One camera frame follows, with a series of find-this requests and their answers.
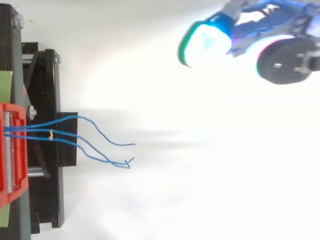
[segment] green tape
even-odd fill
[[[0,103],[10,103],[12,71],[0,71]]]
[[[0,71],[0,103],[10,103],[12,71]],[[7,228],[9,225],[10,204],[0,209],[0,228]]]
[[[7,228],[9,225],[10,204],[0,209],[0,228]]]

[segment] blue wire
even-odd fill
[[[84,116],[77,116],[77,115],[72,115],[72,116],[66,116],[66,117],[63,117],[61,119],[57,119],[57,120],[54,120],[54,121],[49,121],[49,122],[46,122],[46,123],[42,123],[42,124],[35,124],[35,125],[27,125],[27,126],[8,126],[8,127],[5,127],[5,130],[23,130],[23,129],[33,129],[33,128],[40,128],[40,127],[45,127],[45,126],[49,126],[49,125],[53,125],[53,124],[56,124],[56,123],[60,123],[60,122],[63,122],[65,120],[68,120],[68,119],[84,119],[90,123],[92,123],[95,127],[95,129],[97,129],[97,131],[111,144],[113,145],[116,145],[116,146],[131,146],[131,145],[136,145],[135,143],[130,143],[130,144],[118,144],[118,143],[115,143],[113,141],[111,141],[109,138],[107,138],[106,135],[104,135],[104,133],[98,128],[98,126],[95,124],[94,121],[84,117]]]
[[[75,137],[75,138],[79,138],[81,140],[83,140],[84,142],[86,142],[91,148],[93,148],[97,153],[99,153],[101,156],[103,156],[105,159],[107,159],[109,162],[113,162],[115,164],[118,165],[127,165],[127,163],[120,163],[120,162],[115,162],[115,161],[111,161],[106,155],[104,155],[102,152],[100,152],[98,149],[96,149],[88,140],[86,140],[85,138],[83,138],[82,136],[76,135],[76,134],[72,134],[69,132],[64,132],[64,131],[57,131],[57,130],[51,130],[51,129],[24,129],[24,130],[14,130],[14,129],[5,129],[5,131],[7,132],[16,132],[16,133],[20,133],[20,132],[42,132],[42,133],[50,133],[51,131],[55,134],[61,134],[61,135],[66,135],[66,136],[71,136],[71,137]]]
[[[72,145],[72,146],[75,146],[75,147],[78,147],[80,148],[84,155],[86,155],[88,158],[91,158],[91,159],[94,159],[94,160],[97,160],[99,162],[103,162],[103,163],[111,163],[112,165],[118,167],[118,168],[124,168],[124,169],[130,169],[130,166],[129,166],[129,163],[135,159],[134,157],[131,158],[129,161],[125,161],[125,163],[117,163],[117,162],[113,162],[113,161],[110,161],[110,160],[101,160],[99,158],[96,158],[96,157],[93,157],[93,156],[90,156],[89,154],[86,153],[85,149],[74,143],[74,142],[71,142],[71,141],[67,141],[67,140],[64,140],[64,139],[58,139],[58,138],[53,138],[52,140],[49,139],[49,138],[46,138],[46,137],[32,137],[32,136],[21,136],[21,135],[12,135],[12,134],[4,134],[4,136],[6,137],[10,137],[10,138],[18,138],[18,139],[28,139],[28,140],[39,140],[39,141],[49,141],[49,142],[60,142],[60,143],[65,143],[65,144],[69,144],[69,145]]]

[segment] red bracket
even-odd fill
[[[26,109],[20,105],[0,103],[0,208],[20,197],[29,187],[27,140],[13,138],[14,151],[14,186],[8,194],[7,163],[5,148],[5,112],[12,114],[13,126],[26,126]],[[17,136],[26,136],[25,132],[10,133]]]

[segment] metal rod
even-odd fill
[[[42,171],[42,168],[39,166],[28,167],[28,177],[29,178],[39,178],[44,177],[45,174]]]
[[[4,126],[10,127],[10,113],[4,112]],[[12,159],[11,159],[11,139],[9,136],[4,138],[5,144],[5,165],[6,165],[6,188],[7,193],[12,193]]]
[[[22,55],[22,64],[24,64],[24,65],[31,64],[33,57],[34,57],[33,54],[23,54]]]

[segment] black metal frame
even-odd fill
[[[35,43],[23,43],[23,54],[33,54],[30,64],[23,65],[24,85],[30,102],[37,110],[31,124],[51,122],[76,112],[60,110],[58,54],[52,49],[38,51]],[[76,118],[57,123],[47,128],[77,134]],[[31,136],[48,137],[48,134],[33,133]],[[67,139],[76,143],[75,138]],[[74,146],[49,141],[28,141],[28,167],[40,166],[43,177],[29,178],[31,233],[40,232],[40,223],[51,223],[60,228],[65,221],[63,194],[63,167],[75,166],[77,149]]]

